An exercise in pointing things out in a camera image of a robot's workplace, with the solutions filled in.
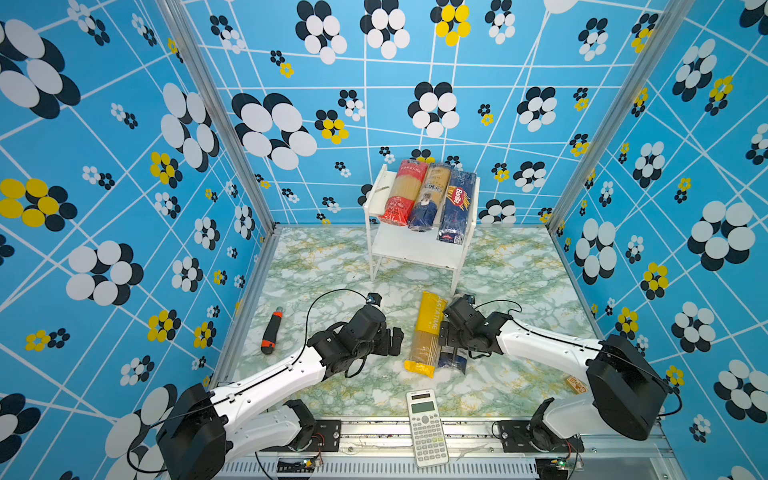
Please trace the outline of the blue Barilla pasta box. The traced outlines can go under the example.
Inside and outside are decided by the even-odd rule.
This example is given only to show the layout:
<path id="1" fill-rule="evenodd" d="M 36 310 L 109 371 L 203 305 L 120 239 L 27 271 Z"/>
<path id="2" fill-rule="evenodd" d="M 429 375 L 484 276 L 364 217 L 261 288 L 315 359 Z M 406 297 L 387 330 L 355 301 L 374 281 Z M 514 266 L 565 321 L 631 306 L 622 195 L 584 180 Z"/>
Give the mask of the blue Barilla pasta box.
<path id="1" fill-rule="evenodd" d="M 464 242 L 473 207 L 476 174 L 453 170 L 447 185 L 437 238 L 454 245 Z"/>

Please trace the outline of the red spaghetti bag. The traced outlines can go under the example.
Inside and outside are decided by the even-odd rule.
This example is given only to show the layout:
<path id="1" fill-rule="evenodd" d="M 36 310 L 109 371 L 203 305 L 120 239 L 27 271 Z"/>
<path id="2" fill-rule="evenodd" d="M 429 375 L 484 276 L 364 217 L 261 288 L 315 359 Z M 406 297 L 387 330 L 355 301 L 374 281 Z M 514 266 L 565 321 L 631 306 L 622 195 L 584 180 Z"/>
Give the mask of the red spaghetti bag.
<path id="1" fill-rule="evenodd" d="M 427 163 L 412 159 L 401 162 L 385 203 L 384 213 L 379 216 L 382 223 L 407 225 L 427 171 Z"/>

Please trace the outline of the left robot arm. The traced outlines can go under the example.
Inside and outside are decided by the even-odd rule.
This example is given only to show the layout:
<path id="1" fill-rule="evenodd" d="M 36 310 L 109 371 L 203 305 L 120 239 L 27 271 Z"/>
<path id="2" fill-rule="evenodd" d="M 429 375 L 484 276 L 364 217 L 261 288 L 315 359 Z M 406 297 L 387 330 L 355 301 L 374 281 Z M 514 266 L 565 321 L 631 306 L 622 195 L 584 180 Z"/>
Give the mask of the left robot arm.
<path id="1" fill-rule="evenodd" d="M 396 357 L 404 338 L 376 304 L 313 334 L 297 352 L 246 379 L 211 391 L 194 385 L 160 425 L 156 442 L 172 479 L 212 479 L 224 465 L 274 447 L 311 443 L 316 419 L 294 394 L 370 356 Z"/>

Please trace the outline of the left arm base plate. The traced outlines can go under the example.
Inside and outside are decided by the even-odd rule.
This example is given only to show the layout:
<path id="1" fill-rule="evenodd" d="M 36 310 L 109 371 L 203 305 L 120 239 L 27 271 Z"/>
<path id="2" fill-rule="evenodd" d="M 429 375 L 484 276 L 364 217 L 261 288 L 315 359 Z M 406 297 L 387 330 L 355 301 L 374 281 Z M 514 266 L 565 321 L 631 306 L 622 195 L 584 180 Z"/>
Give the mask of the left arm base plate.
<path id="1" fill-rule="evenodd" d="M 298 437 L 284 446 L 273 446 L 265 452 L 338 452 L 342 433 L 342 421 L 337 419 L 316 420 L 314 429 L 302 429 Z"/>

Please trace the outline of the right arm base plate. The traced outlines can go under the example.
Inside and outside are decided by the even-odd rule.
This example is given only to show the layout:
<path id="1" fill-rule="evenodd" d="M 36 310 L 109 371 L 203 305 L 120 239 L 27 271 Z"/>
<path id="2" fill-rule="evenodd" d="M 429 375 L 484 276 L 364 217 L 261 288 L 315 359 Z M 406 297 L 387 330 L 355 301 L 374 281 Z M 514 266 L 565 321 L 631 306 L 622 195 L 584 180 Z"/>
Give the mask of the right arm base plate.
<path id="1" fill-rule="evenodd" d="M 491 427 L 492 435 L 497 438 L 505 453 L 583 453 L 584 443 L 574 435 L 561 439 L 545 427 L 534 428 L 529 421 L 502 420 L 496 421 Z"/>

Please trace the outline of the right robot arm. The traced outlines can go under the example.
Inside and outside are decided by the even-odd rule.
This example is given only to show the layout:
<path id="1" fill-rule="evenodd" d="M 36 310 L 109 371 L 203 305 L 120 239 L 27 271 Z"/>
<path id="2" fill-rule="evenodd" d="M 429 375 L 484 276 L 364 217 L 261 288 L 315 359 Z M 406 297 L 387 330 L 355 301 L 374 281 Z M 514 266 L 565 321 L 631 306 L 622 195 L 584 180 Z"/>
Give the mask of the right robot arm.
<path id="1" fill-rule="evenodd" d="M 645 441 L 673 388 L 631 342 L 620 335 L 586 339 L 545 330 L 510 313 L 483 314 L 468 296 L 443 310 L 439 343 L 469 354 L 507 355 L 564 372 L 587 391 L 567 399 L 545 399 L 528 431 L 536 448 L 550 451 L 577 436 L 616 433 Z"/>

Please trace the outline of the blue clear spaghetti bag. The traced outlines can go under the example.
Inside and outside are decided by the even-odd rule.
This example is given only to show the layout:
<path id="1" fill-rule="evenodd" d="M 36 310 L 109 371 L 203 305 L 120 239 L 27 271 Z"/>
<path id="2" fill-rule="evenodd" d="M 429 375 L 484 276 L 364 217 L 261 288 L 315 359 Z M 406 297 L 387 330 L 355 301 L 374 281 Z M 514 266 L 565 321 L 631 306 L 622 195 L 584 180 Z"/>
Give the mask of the blue clear spaghetti bag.
<path id="1" fill-rule="evenodd" d="M 427 170 L 409 215 L 407 226 L 410 230 L 424 232 L 433 228 L 451 173 L 452 167 L 447 164 L 434 164 Z"/>

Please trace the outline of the yellow pasta bag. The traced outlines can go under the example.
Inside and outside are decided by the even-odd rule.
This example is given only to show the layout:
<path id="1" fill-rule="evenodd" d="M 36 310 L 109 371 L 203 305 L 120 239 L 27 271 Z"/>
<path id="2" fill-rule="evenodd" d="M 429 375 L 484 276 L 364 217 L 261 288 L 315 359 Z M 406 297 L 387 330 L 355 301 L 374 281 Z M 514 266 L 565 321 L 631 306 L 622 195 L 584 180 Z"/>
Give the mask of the yellow pasta bag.
<path id="1" fill-rule="evenodd" d="M 406 371 L 433 378 L 440 353 L 439 334 L 447 301 L 435 293 L 424 291 L 411 339 Z"/>

